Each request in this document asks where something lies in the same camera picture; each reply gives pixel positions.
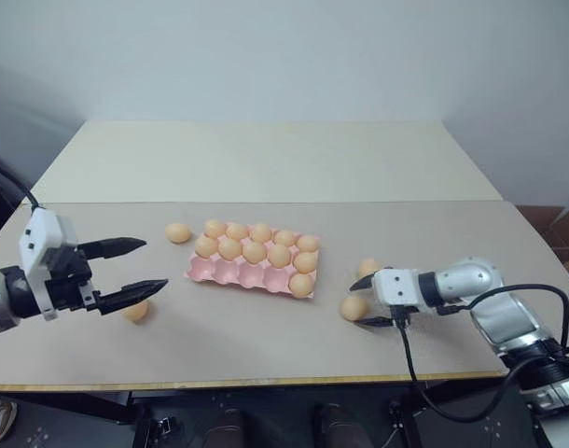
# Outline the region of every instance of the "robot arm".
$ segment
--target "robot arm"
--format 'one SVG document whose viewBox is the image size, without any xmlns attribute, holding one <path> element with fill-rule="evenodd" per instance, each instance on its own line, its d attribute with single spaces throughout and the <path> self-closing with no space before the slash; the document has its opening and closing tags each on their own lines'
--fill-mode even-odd
<svg viewBox="0 0 569 448">
<path fill-rule="evenodd" d="M 51 320 L 65 308 L 97 309 L 105 315 L 156 294 L 168 280 L 138 282 L 105 296 L 91 282 L 89 259 L 125 255 L 145 244 L 135 238 L 80 244 L 67 218 L 36 208 L 20 238 L 22 269 L 0 270 L 0 332 L 33 315 Z"/>
<path fill-rule="evenodd" d="M 564 440 L 564 431 L 552 429 L 569 421 L 569 308 L 565 296 L 566 322 L 562 343 L 558 343 L 539 317 L 506 290 L 536 286 L 504 287 L 498 269 L 485 259 L 469 257 L 448 269 L 430 273 L 382 269 L 358 280 L 351 290 L 368 287 L 373 287 L 379 304 L 390 308 L 393 318 L 363 319 L 358 324 L 404 328 L 411 313 L 449 315 L 469 310 L 481 335 L 509 369 L 529 362 L 525 368 L 519 368 L 520 392 L 546 437 L 559 434 Z M 544 289 L 563 296 L 556 288 Z M 489 297 L 482 300 L 481 295 L 488 292 Z M 552 446 L 559 445 L 569 446 L 552 441 Z"/>
</svg>

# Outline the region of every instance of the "wooden table edge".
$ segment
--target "wooden table edge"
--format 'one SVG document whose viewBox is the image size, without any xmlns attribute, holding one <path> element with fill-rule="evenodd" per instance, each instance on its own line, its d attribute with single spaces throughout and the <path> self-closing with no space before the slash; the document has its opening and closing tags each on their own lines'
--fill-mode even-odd
<svg viewBox="0 0 569 448">
<path fill-rule="evenodd" d="M 468 380 L 502 376 L 499 371 L 466 371 L 458 373 L 426 373 L 417 375 L 422 381 Z M 269 385 L 346 385 L 394 383 L 410 381 L 407 374 L 365 376 L 323 376 L 299 378 L 184 381 L 176 383 L 126 383 L 100 385 L 0 385 L 0 392 L 102 392 L 119 390 L 205 389 L 220 387 L 254 387 Z"/>
</svg>

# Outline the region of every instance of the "pink egg carton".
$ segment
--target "pink egg carton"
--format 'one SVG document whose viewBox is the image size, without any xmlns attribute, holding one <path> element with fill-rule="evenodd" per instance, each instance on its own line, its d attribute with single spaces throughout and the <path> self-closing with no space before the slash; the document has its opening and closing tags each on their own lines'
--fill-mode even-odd
<svg viewBox="0 0 569 448">
<path fill-rule="evenodd" d="M 247 226 L 249 231 L 251 231 L 252 228 L 253 226 Z M 271 228 L 271 230 L 273 237 L 279 229 Z M 298 232 L 294 233 L 296 241 L 303 234 Z M 224 238 L 227 238 L 227 236 L 221 235 L 217 238 L 217 241 L 220 242 Z M 252 241 L 251 238 L 246 237 L 241 240 L 241 243 L 246 245 L 250 241 Z M 272 239 L 264 243 L 266 253 L 268 253 L 273 246 L 274 242 Z M 291 262 L 280 269 L 272 266 L 268 261 L 268 257 L 260 261 L 258 264 L 252 264 L 247 261 L 243 255 L 237 257 L 233 261 L 228 261 L 223 259 L 218 253 L 215 253 L 205 259 L 193 252 L 189 258 L 191 267 L 185 272 L 185 277 L 195 280 L 196 282 L 212 281 L 219 285 L 241 285 L 248 289 L 252 287 L 259 287 L 266 289 L 271 293 L 292 294 L 288 287 L 288 281 L 293 275 L 298 273 L 298 270 L 293 266 L 293 260 L 300 250 L 296 245 L 288 247 L 288 250 L 291 255 Z M 319 249 L 314 253 L 317 262 Z M 317 269 L 307 275 L 312 278 L 313 283 L 315 284 Z M 312 297 L 313 291 L 306 296 L 306 298 Z"/>
</svg>

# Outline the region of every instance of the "black cable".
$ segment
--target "black cable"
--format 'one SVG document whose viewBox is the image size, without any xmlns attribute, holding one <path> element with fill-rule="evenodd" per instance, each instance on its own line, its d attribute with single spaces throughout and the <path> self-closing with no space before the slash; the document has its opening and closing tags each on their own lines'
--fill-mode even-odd
<svg viewBox="0 0 569 448">
<path fill-rule="evenodd" d="M 11 183 L 13 183 L 13 185 L 15 185 L 15 187 L 17 187 L 19 191 L 25 194 L 25 197 L 28 199 L 28 201 L 32 203 L 32 211 L 34 211 L 36 208 L 40 206 L 40 203 L 37 201 L 37 199 L 32 194 L 30 189 L 25 187 L 25 185 L 23 185 L 23 183 L 17 177 L 15 177 L 9 171 L 1 167 L 0 167 L 0 175 L 6 177 Z"/>
<path fill-rule="evenodd" d="M 500 294 L 501 292 L 520 291 L 520 290 L 529 290 L 529 289 L 541 289 L 553 292 L 554 294 L 556 294 L 558 297 L 561 298 L 562 301 L 561 346 L 563 348 L 566 348 L 566 346 L 568 345 L 568 330 L 569 330 L 569 300 L 568 296 L 564 293 L 564 291 L 558 289 L 557 287 L 552 287 L 550 285 L 543 285 L 537 283 L 511 285 L 509 287 L 497 287 L 495 289 L 490 289 L 489 291 L 486 291 L 483 294 L 477 296 L 471 303 L 469 303 L 467 306 L 460 307 L 460 309 L 470 311 L 482 301 L 490 298 L 491 296 L 495 296 L 496 294 Z"/>
<path fill-rule="evenodd" d="M 508 373 L 508 375 L 505 376 L 504 380 L 502 381 L 502 383 L 500 384 L 500 386 L 496 390 L 496 393 L 494 394 L 492 401 L 490 401 L 490 404 L 488 404 L 480 413 L 476 413 L 475 415 L 470 415 L 468 417 L 462 417 L 460 415 L 452 415 L 451 413 L 447 413 L 446 411 L 443 411 L 442 409 L 440 409 L 425 394 L 425 392 L 420 387 L 419 380 L 417 379 L 417 375 L 415 374 L 415 369 L 413 367 L 413 358 L 411 357 L 411 351 L 410 351 L 410 347 L 409 347 L 409 338 L 407 337 L 407 332 L 406 332 L 405 327 L 402 323 L 401 323 L 401 325 L 398 325 L 397 327 L 398 327 L 398 330 L 400 331 L 400 336 L 403 340 L 403 345 L 405 346 L 405 356 L 407 358 L 407 366 L 409 367 L 409 374 L 411 376 L 411 381 L 412 381 L 413 385 L 417 388 L 418 392 L 422 396 L 423 401 L 425 401 L 427 403 L 427 405 L 430 408 L 432 408 L 432 411 L 434 411 L 438 415 L 440 415 L 440 416 L 442 416 L 448 420 L 451 420 L 452 422 L 456 422 L 456 423 L 475 423 L 475 422 L 478 422 L 479 420 L 483 420 L 485 417 L 490 415 L 493 412 L 493 410 L 496 409 L 496 406 L 498 406 L 498 404 L 502 400 L 503 396 L 507 392 L 508 387 L 515 380 L 517 375 L 519 375 L 519 373 L 523 369 L 525 369 L 527 366 L 529 366 L 533 362 L 540 361 L 543 359 L 552 359 L 555 362 L 560 362 L 562 364 L 568 364 L 569 365 L 569 359 L 560 359 L 560 358 L 555 359 L 555 358 L 551 358 L 551 357 L 547 357 L 547 356 L 541 356 L 541 355 L 524 359 L 519 364 L 517 364 L 515 367 L 513 367 L 510 370 L 510 372 Z"/>
</svg>

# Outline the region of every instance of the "brown egg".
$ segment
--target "brown egg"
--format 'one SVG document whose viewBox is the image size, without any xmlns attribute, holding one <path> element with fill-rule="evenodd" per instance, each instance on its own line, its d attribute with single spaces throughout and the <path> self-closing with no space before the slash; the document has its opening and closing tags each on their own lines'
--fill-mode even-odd
<svg viewBox="0 0 569 448">
<path fill-rule="evenodd" d="M 251 264 L 258 264 L 266 258 L 266 247 L 255 241 L 250 241 L 243 246 L 243 257 Z"/>
<path fill-rule="evenodd" d="M 357 269 L 357 278 L 363 278 L 379 270 L 380 265 L 375 259 L 363 259 L 361 263 L 359 263 L 359 269 Z"/>
<path fill-rule="evenodd" d="M 292 231 L 277 231 L 274 234 L 274 243 L 290 247 L 295 243 L 295 233 Z"/>
<path fill-rule="evenodd" d="M 164 234 L 171 243 L 178 245 L 189 239 L 191 236 L 191 229 L 186 224 L 174 222 L 164 228 Z"/>
<path fill-rule="evenodd" d="M 202 235 L 195 242 L 195 253 L 207 259 L 218 251 L 218 241 Z"/>
<path fill-rule="evenodd" d="M 361 296 L 349 296 L 340 304 L 340 315 L 351 322 L 361 319 L 368 311 L 368 300 Z"/>
<path fill-rule="evenodd" d="M 288 288 L 296 299 L 307 297 L 313 291 L 313 279 L 309 275 L 296 273 L 288 281 Z"/>
<path fill-rule="evenodd" d="M 291 254 L 285 245 L 274 245 L 268 251 L 268 261 L 275 268 L 283 268 L 291 262 Z"/>
<path fill-rule="evenodd" d="M 243 224 L 232 223 L 227 226 L 227 236 L 233 240 L 241 241 L 249 236 L 249 230 Z"/>
<path fill-rule="evenodd" d="M 203 232 L 210 238 L 218 238 L 225 234 L 227 225 L 218 219 L 208 219 L 203 225 Z"/>
<path fill-rule="evenodd" d="M 249 232 L 249 236 L 256 243 L 264 244 L 272 238 L 272 231 L 268 224 L 260 222 Z"/>
<path fill-rule="evenodd" d="M 147 308 L 148 308 L 147 301 L 140 301 L 135 305 L 123 309 L 121 312 L 123 314 L 123 317 L 131 320 L 131 322 L 135 324 L 140 320 L 142 320 L 144 317 L 146 317 Z"/>
<path fill-rule="evenodd" d="M 297 247 L 301 252 L 315 252 L 318 250 L 318 239 L 311 235 L 301 235 L 297 240 Z"/>
<path fill-rule="evenodd" d="M 218 253 L 220 257 L 228 261 L 233 261 L 243 252 L 243 246 L 237 240 L 232 238 L 224 238 L 218 243 Z"/>
<path fill-rule="evenodd" d="M 311 252 L 299 252 L 293 260 L 293 266 L 300 273 L 310 273 L 315 271 L 315 265 L 318 262 L 317 255 Z"/>
</svg>

